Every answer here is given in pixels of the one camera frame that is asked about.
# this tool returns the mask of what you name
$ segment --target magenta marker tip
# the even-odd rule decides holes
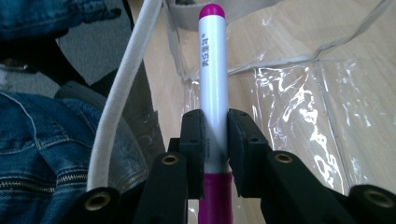
[[[201,12],[199,13],[199,19],[212,15],[221,16],[225,19],[225,13],[222,7],[213,3],[206,5],[201,9]]]

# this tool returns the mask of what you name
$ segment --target wooden table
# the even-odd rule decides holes
[[[142,1],[132,3],[136,17]],[[351,35],[351,27],[357,27],[356,21],[362,21],[377,2],[282,4],[229,26],[229,46],[243,40],[241,48],[229,48],[229,64],[304,56],[334,36]],[[351,186],[370,183],[396,193],[395,19],[396,6],[391,4],[367,32],[314,62],[249,69],[231,76],[230,107],[248,112],[274,149],[298,155],[326,187],[348,194]],[[262,22],[259,29],[248,26],[257,20]],[[183,32],[182,36],[194,39],[193,34]],[[191,98],[193,92],[187,91],[197,91],[189,89],[193,83],[183,82],[177,74],[167,38],[162,10],[144,61],[166,146],[171,137],[179,137],[182,114],[197,102]],[[182,48],[191,56],[188,65],[197,66],[195,46]],[[259,200],[234,197],[233,206],[234,223],[264,222]],[[190,223],[197,222],[197,207],[197,202],[190,202]]]

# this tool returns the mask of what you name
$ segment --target white cable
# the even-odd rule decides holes
[[[111,150],[134,77],[142,62],[163,1],[145,0],[114,79],[93,143],[87,191],[107,187]]]

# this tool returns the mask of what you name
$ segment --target blue denim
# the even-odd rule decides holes
[[[60,222],[86,191],[100,116],[79,100],[0,91],[0,223]],[[118,132],[109,184],[127,190],[147,170],[136,143]]]
[[[116,17],[103,0],[0,0],[0,42]]]

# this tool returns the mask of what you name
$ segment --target marker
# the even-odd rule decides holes
[[[205,116],[204,198],[199,202],[198,223],[233,223],[228,166],[228,82],[226,20],[216,4],[199,15],[200,105]]]

